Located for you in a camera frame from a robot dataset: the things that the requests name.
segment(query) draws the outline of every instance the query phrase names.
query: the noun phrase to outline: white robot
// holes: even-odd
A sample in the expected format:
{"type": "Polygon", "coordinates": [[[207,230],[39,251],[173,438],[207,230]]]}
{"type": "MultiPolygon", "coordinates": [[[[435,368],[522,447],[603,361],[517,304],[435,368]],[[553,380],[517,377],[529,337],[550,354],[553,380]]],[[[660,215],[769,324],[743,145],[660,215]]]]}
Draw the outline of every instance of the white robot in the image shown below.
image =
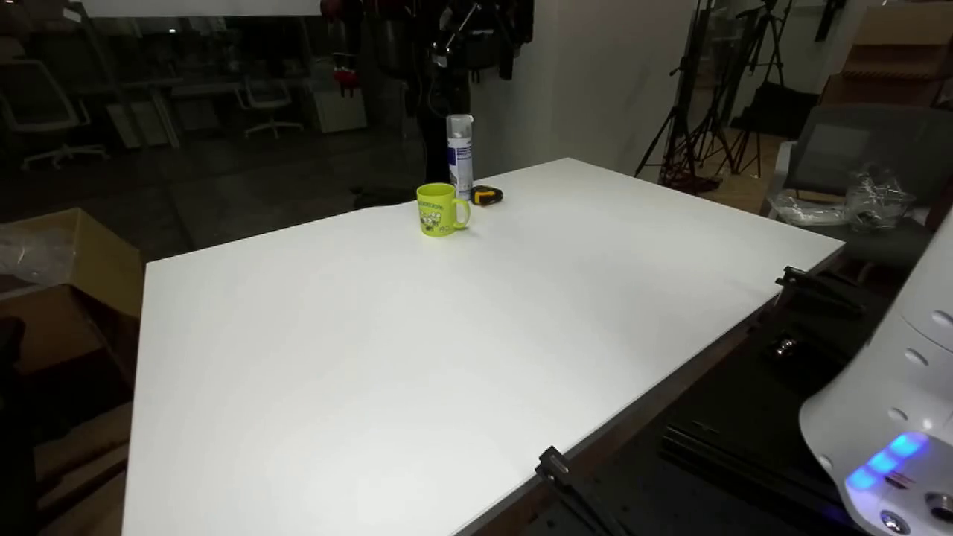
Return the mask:
{"type": "Polygon", "coordinates": [[[802,435],[869,532],[953,532],[953,218],[802,435]]]}

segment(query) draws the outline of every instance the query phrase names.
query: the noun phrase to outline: yellow cup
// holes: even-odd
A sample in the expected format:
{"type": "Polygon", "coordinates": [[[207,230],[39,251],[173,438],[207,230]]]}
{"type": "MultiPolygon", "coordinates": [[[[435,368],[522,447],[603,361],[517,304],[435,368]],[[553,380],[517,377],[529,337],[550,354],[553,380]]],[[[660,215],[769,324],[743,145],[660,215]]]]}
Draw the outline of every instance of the yellow cup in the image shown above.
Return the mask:
{"type": "Polygon", "coordinates": [[[417,188],[417,215],[422,234],[453,234],[466,230],[471,203],[455,197],[446,181],[425,181],[417,188]]]}

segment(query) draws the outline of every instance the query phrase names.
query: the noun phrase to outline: spray bottle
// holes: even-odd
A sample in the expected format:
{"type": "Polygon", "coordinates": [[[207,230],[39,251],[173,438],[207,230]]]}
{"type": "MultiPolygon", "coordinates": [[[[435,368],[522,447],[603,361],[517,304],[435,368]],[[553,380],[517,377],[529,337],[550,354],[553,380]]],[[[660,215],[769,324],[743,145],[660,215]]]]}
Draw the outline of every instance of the spray bottle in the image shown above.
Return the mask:
{"type": "Polygon", "coordinates": [[[455,194],[461,199],[471,199],[471,188],[474,188],[471,139],[474,139],[474,115],[471,114],[446,115],[446,163],[450,163],[455,194]]]}

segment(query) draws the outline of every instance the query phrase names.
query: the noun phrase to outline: chair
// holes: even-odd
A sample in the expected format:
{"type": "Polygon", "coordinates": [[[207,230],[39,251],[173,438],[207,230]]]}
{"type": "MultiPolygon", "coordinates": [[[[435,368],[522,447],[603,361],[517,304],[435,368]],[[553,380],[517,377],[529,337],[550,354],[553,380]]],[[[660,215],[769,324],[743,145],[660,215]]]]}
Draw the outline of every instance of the chair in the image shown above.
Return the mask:
{"type": "Polygon", "coordinates": [[[35,461],[33,422],[20,356],[23,322],[0,319],[0,528],[2,532],[35,532],[35,461]]]}
{"type": "Polygon", "coordinates": [[[274,111],[291,106],[291,91],[267,78],[245,78],[245,86],[237,90],[237,106],[240,111],[258,111],[267,114],[265,123],[245,127],[245,138],[252,138],[258,132],[270,132],[274,139],[279,138],[279,132],[304,132],[301,123],[279,123],[274,120],[274,111]]]}
{"type": "MultiPolygon", "coordinates": [[[[845,194],[863,163],[889,166],[901,190],[927,209],[953,181],[953,114],[927,106],[824,105],[778,153],[778,190],[845,194]]],[[[931,233],[901,218],[892,230],[819,227],[845,240],[845,257],[873,264],[915,264],[931,233]]]]}
{"type": "MultiPolygon", "coordinates": [[[[0,62],[0,114],[9,132],[20,133],[57,133],[90,126],[90,114],[69,102],[57,78],[39,59],[0,62]]],[[[105,145],[60,145],[50,153],[26,155],[20,170],[26,173],[35,161],[50,161],[61,170],[61,158],[94,155],[109,158],[105,145]]]]}

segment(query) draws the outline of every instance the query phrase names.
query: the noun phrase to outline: table surface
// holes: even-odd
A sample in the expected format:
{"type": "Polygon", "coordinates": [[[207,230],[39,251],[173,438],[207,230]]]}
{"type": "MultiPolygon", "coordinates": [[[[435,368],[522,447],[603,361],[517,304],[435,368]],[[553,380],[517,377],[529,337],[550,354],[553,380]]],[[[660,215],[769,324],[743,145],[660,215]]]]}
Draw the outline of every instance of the table surface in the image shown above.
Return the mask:
{"type": "Polygon", "coordinates": [[[149,264],[127,536],[453,532],[840,240],[581,161],[149,264]]]}

